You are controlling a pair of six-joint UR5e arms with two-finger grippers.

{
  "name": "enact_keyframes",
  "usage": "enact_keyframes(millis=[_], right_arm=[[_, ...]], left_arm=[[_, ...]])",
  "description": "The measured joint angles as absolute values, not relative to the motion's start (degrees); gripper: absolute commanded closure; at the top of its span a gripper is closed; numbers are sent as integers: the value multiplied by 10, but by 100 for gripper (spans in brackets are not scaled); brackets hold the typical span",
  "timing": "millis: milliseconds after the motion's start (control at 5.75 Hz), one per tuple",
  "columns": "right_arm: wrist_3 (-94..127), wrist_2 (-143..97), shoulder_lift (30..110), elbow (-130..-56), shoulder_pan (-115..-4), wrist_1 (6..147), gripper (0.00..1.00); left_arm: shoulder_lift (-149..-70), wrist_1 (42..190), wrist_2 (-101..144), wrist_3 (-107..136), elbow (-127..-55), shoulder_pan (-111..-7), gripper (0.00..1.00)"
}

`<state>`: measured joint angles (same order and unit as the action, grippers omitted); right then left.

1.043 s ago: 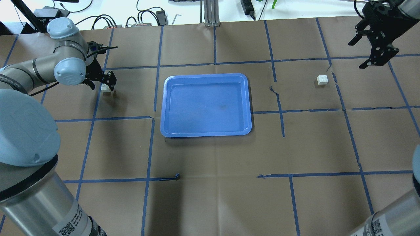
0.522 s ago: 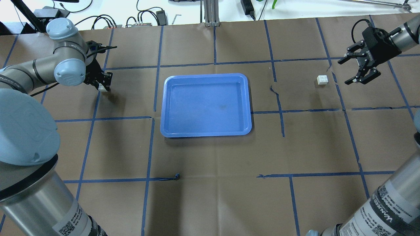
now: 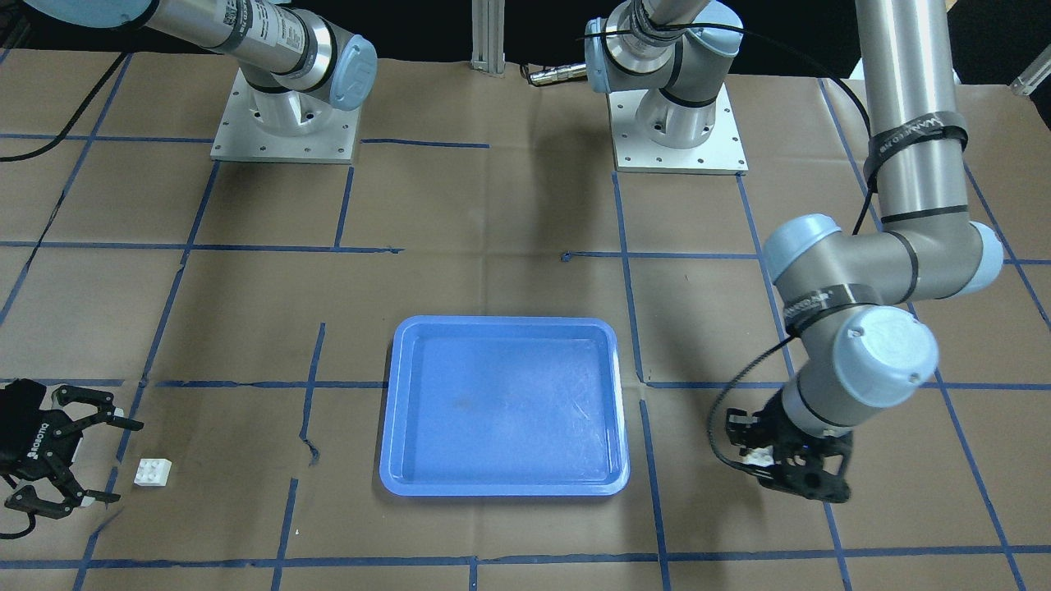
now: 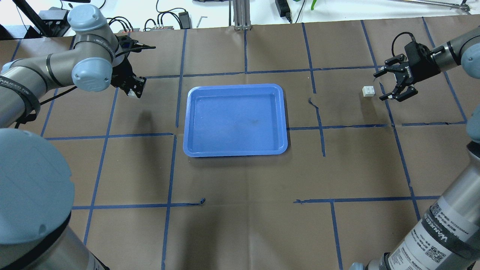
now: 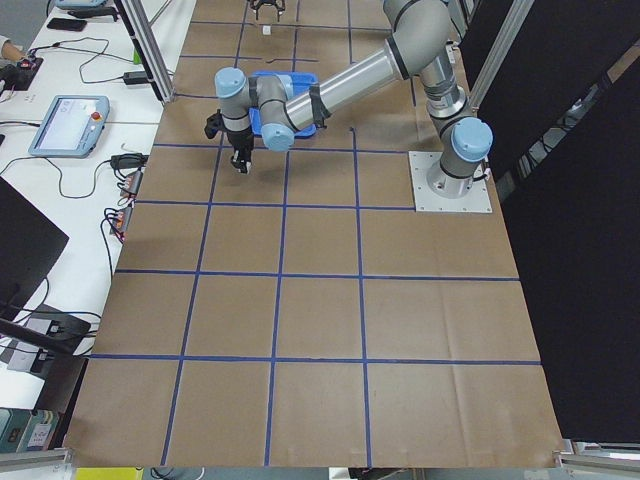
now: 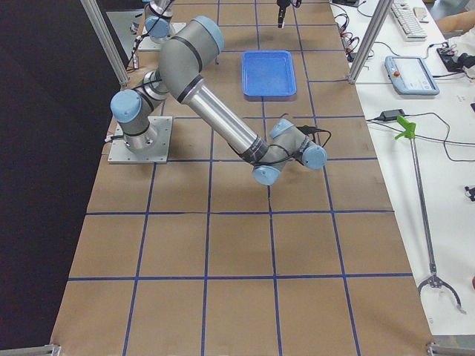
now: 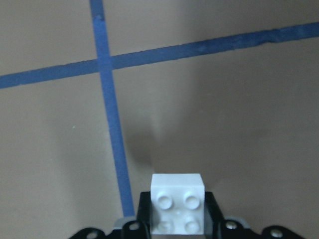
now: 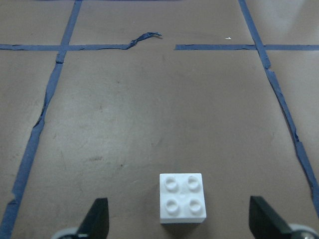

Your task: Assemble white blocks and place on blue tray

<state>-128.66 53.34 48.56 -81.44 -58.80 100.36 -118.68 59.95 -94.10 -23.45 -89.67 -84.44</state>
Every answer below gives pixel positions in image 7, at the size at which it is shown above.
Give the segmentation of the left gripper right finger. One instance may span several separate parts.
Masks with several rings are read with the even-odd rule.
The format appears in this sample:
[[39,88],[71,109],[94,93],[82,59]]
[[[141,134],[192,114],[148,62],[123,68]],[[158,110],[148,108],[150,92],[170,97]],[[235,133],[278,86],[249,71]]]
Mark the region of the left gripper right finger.
[[204,196],[204,235],[221,236],[224,215],[212,192],[205,191]]

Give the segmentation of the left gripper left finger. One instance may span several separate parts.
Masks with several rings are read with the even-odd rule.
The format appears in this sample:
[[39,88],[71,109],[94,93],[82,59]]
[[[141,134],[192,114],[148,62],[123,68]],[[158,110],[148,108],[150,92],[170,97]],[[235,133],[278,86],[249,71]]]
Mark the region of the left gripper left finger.
[[141,221],[145,225],[146,232],[150,236],[152,222],[152,201],[150,191],[140,193],[137,220]]

